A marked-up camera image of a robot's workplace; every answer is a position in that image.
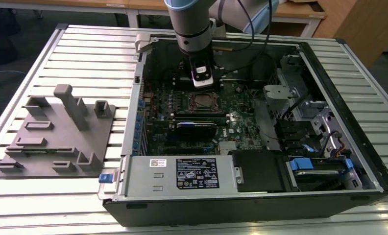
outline white sticker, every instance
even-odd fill
[[[106,4],[107,6],[124,7],[124,4]]]
[[[195,69],[198,73],[204,73],[207,71],[206,66],[202,66],[199,68]]]
[[[167,159],[151,159],[150,167],[167,167]]]
[[[310,15],[310,18],[324,18],[324,16],[319,16],[319,15]]]

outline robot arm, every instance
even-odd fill
[[[270,22],[268,0],[242,0],[251,16],[255,33],[266,29]],[[252,32],[251,23],[238,0],[164,0],[171,16],[182,52],[187,55],[194,86],[198,88],[214,84],[214,51],[210,17]],[[272,11],[279,0],[272,0]]]

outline wooden cabinet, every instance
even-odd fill
[[[388,47],[388,0],[319,0],[328,17],[314,37],[342,38],[366,66]]]

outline metal slatted surface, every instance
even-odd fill
[[[45,56],[20,106],[0,133],[0,160],[13,141],[24,117],[21,105],[28,95],[48,95],[60,83],[71,84],[74,95],[86,103],[107,99],[119,109],[115,115],[106,154],[106,168],[119,166],[122,141],[130,106],[135,70],[134,41],[143,29],[71,25],[55,38],[58,46]],[[151,30],[172,34],[170,30]],[[230,37],[246,37],[231,34]],[[388,100],[355,66],[342,46],[331,39],[272,37],[280,41],[307,41],[323,64],[360,125],[388,167]],[[123,228],[98,199],[98,179],[0,180],[0,234],[95,234],[115,232],[175,232],[216,234],[388,234],[388,202],[355,208],[328,219],[274,221],[186,227]],[[115,184],[104,193],[114,193]]]

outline power supply label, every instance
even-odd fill
[[[176,159],[179,189],[219,188],[216,158]]]

